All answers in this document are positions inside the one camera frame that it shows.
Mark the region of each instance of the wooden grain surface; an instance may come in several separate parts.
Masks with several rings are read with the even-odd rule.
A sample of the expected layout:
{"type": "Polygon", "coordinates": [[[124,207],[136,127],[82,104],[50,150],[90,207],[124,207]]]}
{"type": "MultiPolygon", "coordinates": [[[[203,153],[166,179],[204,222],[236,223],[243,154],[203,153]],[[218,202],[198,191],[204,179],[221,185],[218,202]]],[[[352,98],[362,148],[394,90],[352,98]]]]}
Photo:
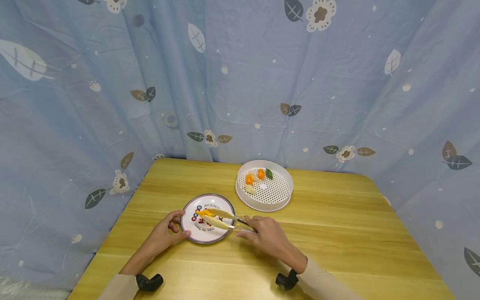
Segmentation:
{"type": "MultiPolygon", "coordinates": [[[[261,213],[235,192],[239,168],[156,161],[69,300],[96,299],[159,220],[204,193],[223,195],[237,214],[275,218],[295,245],[366,300],[454,299],[369,178],[289,169],[294,182],[290,203],[261,213]]],[[[162,274],[165,283],[155,293],[139,292],[136,299],[187,300],[206,294],[209,299],[309,299],[298,286],[279,290],[279,271],[278,262],[252,251],[234,234],[211,245],[186,241],[145,270],[148,277],[162,274]]]]}

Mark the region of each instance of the left hand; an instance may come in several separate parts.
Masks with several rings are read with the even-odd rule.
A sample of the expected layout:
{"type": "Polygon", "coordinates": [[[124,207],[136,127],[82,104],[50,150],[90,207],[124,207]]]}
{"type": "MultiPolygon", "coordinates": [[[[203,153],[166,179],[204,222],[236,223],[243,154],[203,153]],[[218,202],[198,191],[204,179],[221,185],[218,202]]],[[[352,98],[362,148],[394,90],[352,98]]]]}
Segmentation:
{"type": "Polygon", "coordinates": [[[152,260],[162,253],[170,245],[182,241],[190,236],[190,231],[179,231],[176,224],[180,224],[180,216],[184,215],[184,210],[177,210],[169,213],[163,220],[160,221],[153,228],[152,232],[144,243],[138,249],[139,252],[144,252],[146,255],[152,257],[152,260]],[[174,234],[170,234],[168,229],[171,229],[174,234]]]}
{"type": "Polygon", "coordinates": [[[157,255],[162,253],[172,244],[189,237],[191,234],[189,230],[180,231],[176,225],[180,223],[180,216],[184,214],[185,211],[183,210],[171,212],[157,225],[155,225],[150,235],[123,267],[123,269],[120,271],[120,274],[140,274],[146,268],[146,266],[155,259],[157,255]],[[170,234],[168,232],[169,228],[174,232],[174,234],[170,234]]]}

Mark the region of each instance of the floral curtain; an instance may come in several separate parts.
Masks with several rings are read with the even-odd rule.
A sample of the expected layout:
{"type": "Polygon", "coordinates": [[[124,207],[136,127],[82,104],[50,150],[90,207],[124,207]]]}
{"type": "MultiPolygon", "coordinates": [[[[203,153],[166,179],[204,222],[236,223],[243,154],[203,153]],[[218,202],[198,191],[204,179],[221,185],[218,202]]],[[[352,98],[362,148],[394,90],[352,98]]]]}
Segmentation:
{"type": "Polygon", "coordinates": [[[0,275],[72,288],[154,159],[266,159],[372,178],[475,298],[480,2],[0,7],[0,275]]]}

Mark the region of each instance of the orange food piece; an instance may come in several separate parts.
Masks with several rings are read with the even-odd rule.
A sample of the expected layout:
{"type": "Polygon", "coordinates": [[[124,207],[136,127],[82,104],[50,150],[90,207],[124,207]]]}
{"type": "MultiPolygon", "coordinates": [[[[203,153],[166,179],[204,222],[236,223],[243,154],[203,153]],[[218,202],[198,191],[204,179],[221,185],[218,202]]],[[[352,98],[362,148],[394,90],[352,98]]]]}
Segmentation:
{"type": "Polygon", "coordinates": [[[199,216],[205,216],[205,215],[207,215],[207,216],[215,217],[215,215],[212,214],[211,212],[209,212],[208,209],[199,211],[199,212],[198,212],[198,215],[199,215],[199,216]]]}
{"type": "Polygon", "coordinates": [[[261,180],[265,178],[265,171],[263,169],[258,169],[258,178],[261,180]]]}
{"type": "Polygon", "coordinates": [[[245,183],[249,185],[253,185],[253,178],[250,174],[248,174],[247,177],[245,178],[245,183]]]}

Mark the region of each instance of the round white container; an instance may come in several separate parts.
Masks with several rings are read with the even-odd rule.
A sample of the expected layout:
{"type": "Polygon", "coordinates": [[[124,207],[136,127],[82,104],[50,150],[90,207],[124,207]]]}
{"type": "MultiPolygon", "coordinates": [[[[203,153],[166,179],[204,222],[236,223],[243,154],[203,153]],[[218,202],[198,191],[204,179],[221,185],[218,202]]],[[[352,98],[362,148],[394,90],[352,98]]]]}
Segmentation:
{"type": "Polygon", "coordinates": [[[290,201],[293,191],[293,180],[290,174],[280,165],[268,160],[253,160],[244,164],[238,174],[235,184],[240,199],[249,207],[261,212],[273,212],[283,208],[290,201]],[[248,173],[257,174],[258,169],[264,171],[269,168],[273,173],[273,180],[265,178],[253,182],[256,194],[245,191],[245,178],[248,173]]]}

